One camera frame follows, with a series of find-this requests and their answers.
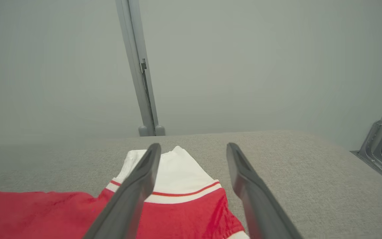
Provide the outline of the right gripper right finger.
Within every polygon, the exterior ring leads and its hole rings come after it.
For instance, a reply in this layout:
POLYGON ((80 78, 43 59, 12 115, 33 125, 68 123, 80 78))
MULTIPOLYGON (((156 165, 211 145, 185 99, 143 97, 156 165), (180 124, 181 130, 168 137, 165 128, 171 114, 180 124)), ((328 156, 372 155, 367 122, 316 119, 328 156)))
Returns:
POLYGON ((251 239, 303 239, 268 186, 235 143, 227 144, 232 189, 242 201, 251 239))

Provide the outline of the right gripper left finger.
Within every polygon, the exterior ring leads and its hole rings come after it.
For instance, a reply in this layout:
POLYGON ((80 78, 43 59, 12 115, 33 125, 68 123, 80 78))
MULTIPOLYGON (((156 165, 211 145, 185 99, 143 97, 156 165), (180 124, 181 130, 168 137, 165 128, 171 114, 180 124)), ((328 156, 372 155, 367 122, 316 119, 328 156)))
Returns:
POLYGON ((136 238, 144 201, 154 190, 160 157, 160 144, 151 144, 83 239, 136 238))

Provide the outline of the red basketball jersey white sleeves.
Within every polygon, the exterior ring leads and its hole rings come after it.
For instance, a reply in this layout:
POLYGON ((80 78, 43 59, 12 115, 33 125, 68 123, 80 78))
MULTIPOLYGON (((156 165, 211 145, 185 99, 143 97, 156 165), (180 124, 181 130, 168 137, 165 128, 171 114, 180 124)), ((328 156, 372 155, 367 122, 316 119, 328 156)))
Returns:
MULTIPOLYGON (((85 192, 0 192, 0 239, 82 239, 146 150, 126 155, 98 197, 85 192)), ((136 239, 249 239, 225 189, 182 147, 162 153, 136 239)))

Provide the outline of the grey metal partition post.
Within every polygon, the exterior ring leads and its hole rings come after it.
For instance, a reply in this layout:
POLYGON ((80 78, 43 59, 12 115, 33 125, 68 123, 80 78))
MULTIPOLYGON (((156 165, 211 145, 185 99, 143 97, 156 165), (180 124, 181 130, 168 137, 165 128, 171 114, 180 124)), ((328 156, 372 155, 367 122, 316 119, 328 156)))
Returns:
POLYGON ((140 136, 165 136, 159 124, 139 0, 115 0, 123 42, 141 112, 140 136))

